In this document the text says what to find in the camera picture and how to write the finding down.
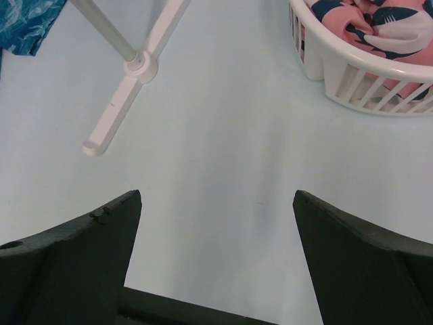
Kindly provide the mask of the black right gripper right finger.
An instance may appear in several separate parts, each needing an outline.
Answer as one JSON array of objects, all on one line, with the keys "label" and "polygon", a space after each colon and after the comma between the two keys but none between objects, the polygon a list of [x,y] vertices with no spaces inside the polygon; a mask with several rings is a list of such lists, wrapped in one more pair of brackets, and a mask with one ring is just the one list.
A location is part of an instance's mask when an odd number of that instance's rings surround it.
[{"label": "black right gripper right finger", "polygon": [[324,324],[431,324],[432,245],[299,190],[296,225]]}]

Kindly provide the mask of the pink shark print shorts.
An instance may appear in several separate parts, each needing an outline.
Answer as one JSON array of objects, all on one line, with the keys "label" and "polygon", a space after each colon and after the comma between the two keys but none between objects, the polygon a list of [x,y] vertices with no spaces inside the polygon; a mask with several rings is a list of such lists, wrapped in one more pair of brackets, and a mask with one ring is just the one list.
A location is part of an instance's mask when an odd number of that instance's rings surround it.
[{"label": "pink shark print shorts", "polygon": [[387,60],[432,67],[431,1],[304,1],[348,44]]}]

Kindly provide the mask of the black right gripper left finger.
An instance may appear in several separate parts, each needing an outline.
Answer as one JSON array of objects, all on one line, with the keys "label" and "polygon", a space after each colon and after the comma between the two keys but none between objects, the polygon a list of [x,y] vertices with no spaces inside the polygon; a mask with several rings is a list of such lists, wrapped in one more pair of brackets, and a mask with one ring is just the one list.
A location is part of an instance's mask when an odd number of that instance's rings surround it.
[{"label": "black right gripper left finger", "polygon": [[113,324],[141,194],[1,245],[2,324]]}]

